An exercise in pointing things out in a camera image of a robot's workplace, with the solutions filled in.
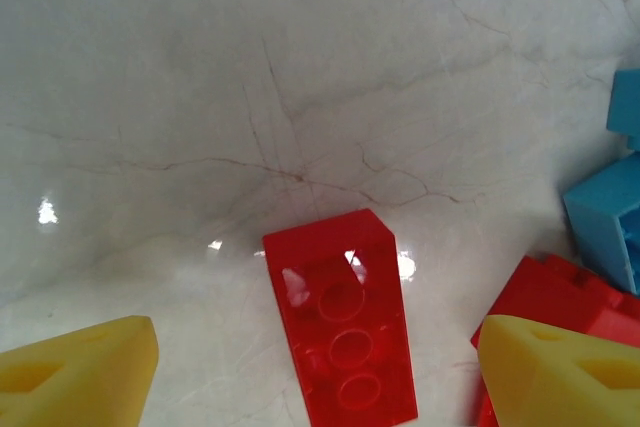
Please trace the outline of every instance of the blue lego brick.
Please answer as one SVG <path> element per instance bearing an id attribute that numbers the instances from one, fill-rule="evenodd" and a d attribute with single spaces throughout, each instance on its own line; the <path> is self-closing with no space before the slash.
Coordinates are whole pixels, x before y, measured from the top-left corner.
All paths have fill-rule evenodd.
<path id="1" fill-rule="evenodd" d="M 564 195 L 584 264 L 618 288 L 640 293 L 640 153 Z"/>
<path id="2" fill-rule="evenodd" d="M 613 77 L 607 129 L 640 136 L 640 69 L 619 70 Z"/>
<path id="3" fill-rule="evenodd" d="M 629 148 L 629 150 L 640 152 L 640 135 L 630 135 L 629 141 L 627 142 L 627 147 Z"/>

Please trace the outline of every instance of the marble table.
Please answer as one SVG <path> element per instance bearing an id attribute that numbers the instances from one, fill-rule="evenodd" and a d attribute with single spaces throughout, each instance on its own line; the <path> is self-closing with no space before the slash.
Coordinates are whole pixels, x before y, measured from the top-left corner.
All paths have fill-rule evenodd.
<path id="1" fill-rule="evenodd" d="M 559 193 L 621 153 L 640 0 L 0 0 L 0 350 L 150 315 L 143 427 L 308 419 L 261 236 L 395 232 L 420 418 L 468 423 L 468 339 Z"/>

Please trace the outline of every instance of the white marble surface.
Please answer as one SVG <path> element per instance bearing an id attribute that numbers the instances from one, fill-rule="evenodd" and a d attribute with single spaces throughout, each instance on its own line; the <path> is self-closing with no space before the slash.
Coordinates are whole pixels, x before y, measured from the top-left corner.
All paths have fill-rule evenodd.
<path id="1" fill-rule="evenodd" d="M 308 425 L 254 253 L 364 206 L 416 264 L 415 425 L 464 423 L 467 339 L 525 252 L 571 253 L 558 190 L 618 154 L 640 63 L 640 0 L 0 8 L 0 350 L 150 315 L 145 427 Z"/>

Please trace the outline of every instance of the toy brick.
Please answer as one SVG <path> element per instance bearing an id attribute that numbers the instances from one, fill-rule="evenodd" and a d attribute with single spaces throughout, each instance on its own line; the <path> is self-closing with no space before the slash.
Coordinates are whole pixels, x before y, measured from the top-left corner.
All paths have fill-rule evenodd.
<path id="1" fill-rule="evenodd" d="M 640 69 L 615 73 L 607 129 L 631 137 L 640 136 Z"/>
<path id="2" fill-rule="evenodd" d="M 417 417 L 395 238 L 370 210 L 263 239 L 313 427 Z"/>
<path id="3" fill-rule="evenodd" d="M 135 427 L 158 343 L 148 317 L 94 325 L 0 354 L 2 427 Z"/>
<path id="4" fill-rule="evenodd" d="M 476 427 L 500 427 L 484 382 L 480 385 L 478 396 L 480 397 L 480 407 L 476 418 Z"/>
<path id="5" fill-rule="evenodd" d="M 640 153 L 615 162 L 564 195 L 584 264 L 640 293 Z"/>
<path id="6" fill-rule="evenodd" d="M 492 315 L 482 328 L 478 360 L 500 425 L 639 425 L 638 348 Z"/>
<path id="7" fill-rule="evenodd" d="M 495 314 L 640 347 L 640 299 L 555 255 L 524 257 L 487 315 Z M 471 338 L 476 347 L 480 329 Z"/>
<path id="8" fill-rule="evenodd" d="M 630 135 L 629 140 L 627 141 L 627 148 L 629 150 L 640 152 L 640 135 Z"/>

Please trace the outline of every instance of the circular stud hole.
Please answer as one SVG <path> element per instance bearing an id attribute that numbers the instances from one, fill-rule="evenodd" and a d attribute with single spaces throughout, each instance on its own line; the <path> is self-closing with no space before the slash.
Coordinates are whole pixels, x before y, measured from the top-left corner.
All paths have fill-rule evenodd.
<path id="1" fill-rule="evenodd" d="M 338 399 L 349 410 L 362 410 L 380 397 L 380 381 L 371 374 L 358 375 L 340 387 Z"/>
<path id="2" fill-rule="evenodd" d="M 356 282 L 334 284 L 320 296 L 318 308 L 327 320 L 343 322 L 355 317 L 364 304 L 364 289 Z"/>
<path id="3" fill-rule="evenodd" d="M 336 367 L 353 369 L 371 356 L 373 342 L 362 330 L 349 330 L 338 335 L 329 348 L 329 358 Z"/>

